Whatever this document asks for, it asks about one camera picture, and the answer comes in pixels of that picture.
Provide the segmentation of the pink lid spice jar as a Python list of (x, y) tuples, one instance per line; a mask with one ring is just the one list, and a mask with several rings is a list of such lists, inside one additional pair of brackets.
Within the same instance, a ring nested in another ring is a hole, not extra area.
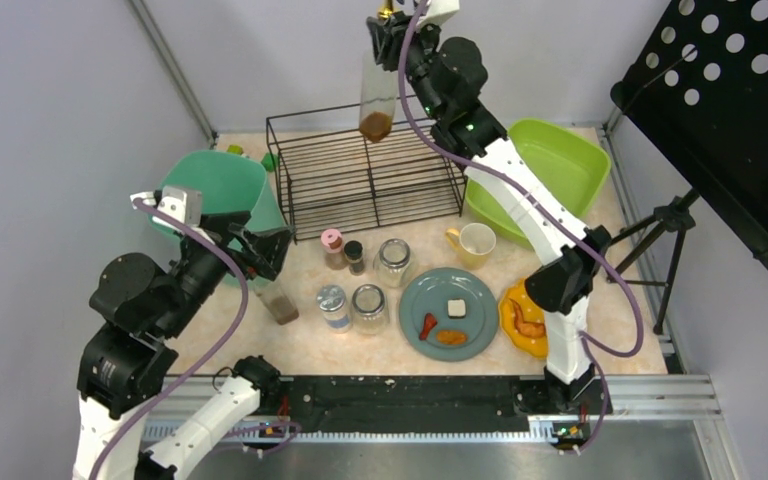
[(325, 264), (331, 270), (342, 270), (347, 266), (347, 260), (343, 253), (344, 238), (336, 228), (324, 230), (320, 235), (320, 241), (325, 252)]

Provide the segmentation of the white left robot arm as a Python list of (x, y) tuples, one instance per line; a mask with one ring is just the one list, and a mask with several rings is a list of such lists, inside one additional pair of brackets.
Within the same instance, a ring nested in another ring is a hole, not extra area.
[(145, 254), (124, 254), (99, 278), (89, 305), (105, 323), (79, 366), (75, 479), (185, 479), (235, 424), (279, 392), (279, 371), (261, 356), (248, 356), (173, 434), (141, 450), (146, 416), (140, 410), (162, 398), (178, 357), (166, 340), (184, 330), (231, 272), (191, 237), (181, 240), (180, 252), (170, 270)]

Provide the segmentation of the clear glass jar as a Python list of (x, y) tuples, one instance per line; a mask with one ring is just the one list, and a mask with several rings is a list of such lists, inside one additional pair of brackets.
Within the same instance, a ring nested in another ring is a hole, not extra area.
[(374, 284), (359, 286), (351, 298), (350, 319), (361, 334), (381, 333), (390, 322), (385, 292)]
[(403, 239), (384, 241), (373, 261), (378, 281), (388, 288), (407, 285), (416, 271), (416, 259), (410, 245)]

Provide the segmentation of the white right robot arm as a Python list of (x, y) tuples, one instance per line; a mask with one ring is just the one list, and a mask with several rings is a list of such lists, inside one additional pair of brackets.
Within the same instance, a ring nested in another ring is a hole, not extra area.
[(478, 46), (440, 38), (439, 25), (395, 11), (366, 19), (375, 64), (397, 73), (432, 119), (436, 148), (470, 160), (463, 171), (528, 238), (540, 267), (523, 282), (544, 313), (550, 398), (571, 409), (599, 392), (582, 344), (589, 297), (611, 236), (565, 209), (526, 165), (502, 124), (481, 103), (488, 79)]

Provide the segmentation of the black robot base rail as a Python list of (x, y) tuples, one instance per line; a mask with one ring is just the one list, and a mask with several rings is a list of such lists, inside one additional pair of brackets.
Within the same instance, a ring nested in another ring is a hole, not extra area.
[(525, 433), (543, 415), (570, 422), (610, 410), (594, 379), (573, 400), (541, 376), (284, 377), (256, 415), (305, 433)]

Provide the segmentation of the silver lid labelled jar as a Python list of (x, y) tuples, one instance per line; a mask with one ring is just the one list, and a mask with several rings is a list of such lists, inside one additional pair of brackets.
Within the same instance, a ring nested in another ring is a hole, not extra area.
[(334, 284), (323, 286), (316, 296), (316, 303), (332, 331), (344, 333), (351, 328), (347, 295), (342, 287)]

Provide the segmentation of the black lid spice jar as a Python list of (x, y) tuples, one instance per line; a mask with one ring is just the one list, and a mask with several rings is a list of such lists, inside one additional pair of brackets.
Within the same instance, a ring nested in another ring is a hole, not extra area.
[(343, 247), (343, 254), (348, 262), (348, 268), (352, 275), (362, 275), (366, 269), (364, 249), (361, 242), (350, 240)]

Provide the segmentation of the oil bottle brown liquid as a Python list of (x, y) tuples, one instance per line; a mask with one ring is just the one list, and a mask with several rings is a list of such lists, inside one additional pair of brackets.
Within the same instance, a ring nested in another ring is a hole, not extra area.
[(252, 281), (252, 287), (255, 295), (277, 324), (286, 325), (299, 317), (295, 302), (285, 292), (279, 281), (258, 277)]

